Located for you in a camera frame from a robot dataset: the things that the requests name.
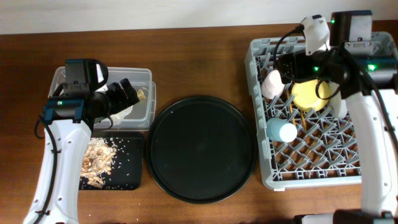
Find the food scraps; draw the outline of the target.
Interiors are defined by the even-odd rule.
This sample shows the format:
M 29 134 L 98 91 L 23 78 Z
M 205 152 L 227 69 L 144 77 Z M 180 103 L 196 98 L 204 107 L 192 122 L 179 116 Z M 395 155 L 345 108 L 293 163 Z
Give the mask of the food scraps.
M 132 190 L 132 174 L 123 169 L 132 161 L 128 138 L 91 138 L 83 156 L 81 190 Z

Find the light blue cup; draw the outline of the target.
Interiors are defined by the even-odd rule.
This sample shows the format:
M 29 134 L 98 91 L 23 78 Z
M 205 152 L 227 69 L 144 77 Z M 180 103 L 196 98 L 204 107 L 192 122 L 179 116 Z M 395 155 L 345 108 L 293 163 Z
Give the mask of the light blue cup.
M 292 142 L 297 137 L 297 128 L 294 124 L 279 118 L 267 121 L 267 137 L 271 141 Z

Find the white tissue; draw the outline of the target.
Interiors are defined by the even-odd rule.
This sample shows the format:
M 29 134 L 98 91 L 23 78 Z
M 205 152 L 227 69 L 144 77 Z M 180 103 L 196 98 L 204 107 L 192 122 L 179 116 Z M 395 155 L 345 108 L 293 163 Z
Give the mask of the white tissue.
M 111 118 L 113 120 L 124 119 L 127 115 L 129 115 L 131 113 L 132 109 L 133 109 L 133 106 L 130 106 L 130 107 L 126 108 L 125 110 L 122 110 L 121 112 L 118 112 L 116 114 L 112 114 Z

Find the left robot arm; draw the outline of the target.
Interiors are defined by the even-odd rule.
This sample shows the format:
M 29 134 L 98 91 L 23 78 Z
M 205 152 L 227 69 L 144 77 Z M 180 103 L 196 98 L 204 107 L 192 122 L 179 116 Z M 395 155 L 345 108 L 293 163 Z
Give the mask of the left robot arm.
M 44 157 L 24 223 L 78 223 L 80 174 L 94 125 L 139 101 L 127 78 L 108 83 L 108 77 L 99 60 L 66 60 L 65 81 L 39 115 Z

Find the pink cup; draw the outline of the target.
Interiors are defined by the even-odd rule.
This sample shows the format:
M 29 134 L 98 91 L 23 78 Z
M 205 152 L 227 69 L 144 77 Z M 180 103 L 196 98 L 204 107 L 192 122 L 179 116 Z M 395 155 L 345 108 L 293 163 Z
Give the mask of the pink cup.
M 284 88 L 279 71 L 272 70 L 261 84 L 261 93 L 263 97 L 272 100 L 276 96 L 279 97 Z

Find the yellow bowl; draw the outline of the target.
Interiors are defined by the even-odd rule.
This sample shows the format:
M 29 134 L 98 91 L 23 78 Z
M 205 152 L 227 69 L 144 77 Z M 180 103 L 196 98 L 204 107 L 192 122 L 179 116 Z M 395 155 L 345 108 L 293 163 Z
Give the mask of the yellow bowl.
M 328 103 L 326 98 L 330 96 L 330 87 L 326 82 L 322 82 L 317 88 L 318 82 L 318 80 L 310 80 L 293 85 L 293 102 L 298 109 L 304 112 L 308 112 L 312 108 L 319 111 L 326 106 Z

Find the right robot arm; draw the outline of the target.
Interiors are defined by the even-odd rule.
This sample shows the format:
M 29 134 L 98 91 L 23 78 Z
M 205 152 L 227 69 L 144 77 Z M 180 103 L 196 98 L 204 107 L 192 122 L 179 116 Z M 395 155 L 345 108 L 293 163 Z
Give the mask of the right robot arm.
M 397 56 L 375 55 L 373 14 L 341 11 L 308 16 L 295 28 L 301 52 L 274 55 L 284 82 L 338 85 L 356 133 L 361 168 L 359 209 L 297 215 L 295 223 L 397 222 Z

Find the white round plate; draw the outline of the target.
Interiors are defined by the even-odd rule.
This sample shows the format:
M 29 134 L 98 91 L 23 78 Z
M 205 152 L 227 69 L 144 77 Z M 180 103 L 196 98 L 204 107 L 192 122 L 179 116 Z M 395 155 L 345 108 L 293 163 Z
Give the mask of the white round plate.
M 343 119 L 346 117 L 348 110 L 346 107 L 346 101 L 341 98 L 340 86 L 337 83 L 330 82 L 329 83 L 330 93 L 337 94 L 329 99 L 328 106 L 332 109 L 331 114 L 339 119 Z

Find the wooden chopstick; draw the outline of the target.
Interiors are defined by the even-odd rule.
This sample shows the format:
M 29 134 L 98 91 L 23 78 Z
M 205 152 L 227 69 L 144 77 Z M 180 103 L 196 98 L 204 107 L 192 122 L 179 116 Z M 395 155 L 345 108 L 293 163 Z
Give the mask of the wooden chopstick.
M 300 111 L 300 117 L 301 117 L 301 120 L 302 120 L 303 129 L 304 129 L 304 131 L 307 131 L 307 122 L 305 120 L 305 113 L 301 109 L 299 109 L 299 111 Z
M 294 98 L 294 96 L 293 96 L 293 94 L 291 94 L 291 90 L 289 88 L 287 89 L 286 95 L 287 95 L 287 99 L 289 100 L 289 113 L 292 116 L 292 119 L 291 119 L 292 120 L 292 124 L 294 126 L 296 126 L 297 125 L 296 119 L 295 119 L 296 113 L 295 113 L 294 108 L 293 108 L 293 98 Z

